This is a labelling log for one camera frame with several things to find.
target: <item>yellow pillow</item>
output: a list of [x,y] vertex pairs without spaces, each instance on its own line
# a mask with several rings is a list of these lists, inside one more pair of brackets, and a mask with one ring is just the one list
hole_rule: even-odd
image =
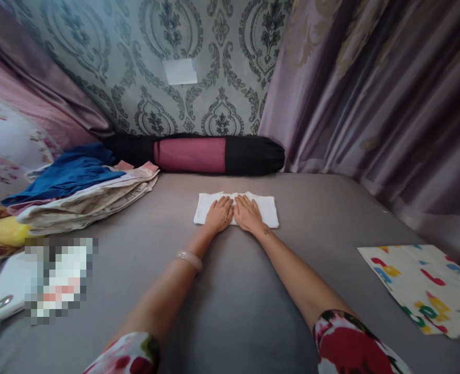
[[17,217],[6,217],[0,219],[0,243],[10,247],[22,247],[25,238],[34,238],[29,234],[30,226],[17,222]]

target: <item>damask wallpaper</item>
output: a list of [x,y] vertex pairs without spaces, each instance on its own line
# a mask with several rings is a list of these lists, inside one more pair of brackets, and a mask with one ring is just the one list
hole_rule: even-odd
[[[132,134],[256,134],[292,0],[0,0]],[[194,58],[169,86],[162,60]]]

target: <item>blue cloth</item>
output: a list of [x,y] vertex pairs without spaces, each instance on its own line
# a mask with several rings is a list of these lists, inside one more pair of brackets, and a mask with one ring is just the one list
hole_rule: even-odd
[[111,171],[103,166],[114,162],[112,151],[102,143],[77,146],[57,158],[24,192],[7,197],[1,204],[9,206],[65,197],[124,175],[123,171]]

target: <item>cylindrical pillow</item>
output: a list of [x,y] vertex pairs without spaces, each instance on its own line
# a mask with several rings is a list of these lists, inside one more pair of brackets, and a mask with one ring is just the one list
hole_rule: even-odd
[[283,167],[283,148],[259,136],[204,137],[175,134],[165,138],[113,135],[104,140],[115,157],[140,167],[147,161],[163,171],[260,176]]

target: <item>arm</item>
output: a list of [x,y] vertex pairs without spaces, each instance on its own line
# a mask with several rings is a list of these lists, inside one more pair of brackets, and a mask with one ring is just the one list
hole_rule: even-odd
[[236,222],[260,242],[310,330],[326,310],[339,309],[355,315],[339,295],[262,222],[255,200],[251,203],[244,195],[235,201]]
[[[232,200],[229,197],[214,201],[205,225],[197,229],[185,251],[202,260],[209,244],[216,234],[228,227],[232,217]],[[126,317],[109,344],[135,331],[148,332],[160,343],[164,342],[196,275],[197,270],[189,262],[178,258],[171,261]]]

